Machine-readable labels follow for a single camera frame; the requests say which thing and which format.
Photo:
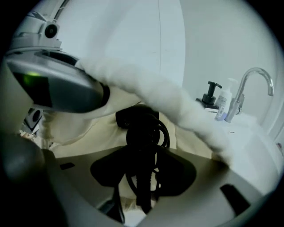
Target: soap dispenser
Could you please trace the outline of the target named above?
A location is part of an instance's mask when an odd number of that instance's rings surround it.
[[[201,103],[202,106],[210,113],[216,114],[219,110],[219,107],[215,105],[216,98],[213,96],[216,86],[222,88],[220,84],[214,83],[212,81],[208,81],[209,90],[207,94],[203,94],[203,98],[195,99],[197,102]]]
[[[232,93],[230,89],[233,83],[238,83],[238,81],[233,78],[228,78],[227,87],[222,89],[220,96],[217,99],[216,105],[219,107],[218,113],[215,117],[215,120],[217,121],[224,120],[229,112],[230,103],[232,100]]]

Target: black cable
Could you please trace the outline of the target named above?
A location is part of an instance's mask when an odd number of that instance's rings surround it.
[[[151,191],[151,176],[152,172],[157,174],[155,171],[157,165],[155,161],[154,164],[152,161],[157,152],[154,149],[158,145],[160,131],[164,135],[161,146],[170,147],[170,136],[166,126],[152,114],[141,115],[126,134],[126,141],[133,148],[134,158],[133,169],[126,171],[126,179],[131,190],[137,196],[136,204],[141,206],[145,214],[152,209],[151,198],[154,196],[155,199],[158,199],[159,182],[157,181],[155,191]],[[132,181],[133,175],[136,175],[137,187]]]
[[[124,217],[122,206],[121,206],[118,185],[114,188],[113,200],[115,204],[118,206],[118,213],[119,213],[121,222],[125,223],[125,217]]]
[[[64,0],[64,2],[61,4],[59,10],[57,11],[55,17],[54,17],[54,20],[58,20],[60,14],[62,13],[62,10],[65,8],[65,6],[67,5],[67,3],[69,2],[69,0]]]

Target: black pump dispenser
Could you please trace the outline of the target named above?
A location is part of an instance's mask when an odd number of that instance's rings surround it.
[[[203,94],[202,101],[207,105],[214,105],[216,98],[213,96],[216,86],[222,88],[220,84],[208,81],[209,90],[207,94]]]
[[[216,98],[213,96],[216,86],[222,88],[222,86],[218,83],[208,81],[209,89],[208,93],[203,94],[203,98],[197,98],[196,101],[200,102],[204,108],[216,109],[218,110],[219,107],[214,105]]]

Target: faucet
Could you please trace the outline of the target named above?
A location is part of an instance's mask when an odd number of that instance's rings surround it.
[[[227,121],[228,123],[231,123],[232,118],[234,117],[236,111],[238,110],[238,108],[240,107],[240,105],[243,105],[244,99],[245,99],[245,95],[243,94],[244,88],[245,88],[245,83],[247,81],[247,79],[249,78],[250,75],[258,73],[260,75],[262,75],[268,85],[268,95],[273,96],[274,95],[274,86],[273,86],[273,81],[271,79],[271,76],[268,74],[267,71],[265,71],[264,69],[261,68],[251,68],[248,71],[246,71],[246,73],[244,74],[242,80],[241,80],[241,84],[240,87],[238,89],[238,92],[236,94],[236,97],[232,99],[231,103],[230,103],[230,108],[227,114],[227,117],[225,118],[225,121]]]

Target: white sink basin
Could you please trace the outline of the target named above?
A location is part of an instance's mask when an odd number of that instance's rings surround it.
[[[234,153],[231,169],[245,178],[263,195],[276,187],[284,159],[276,144],[252,117],[241,114],[232,123],[220,122]]]

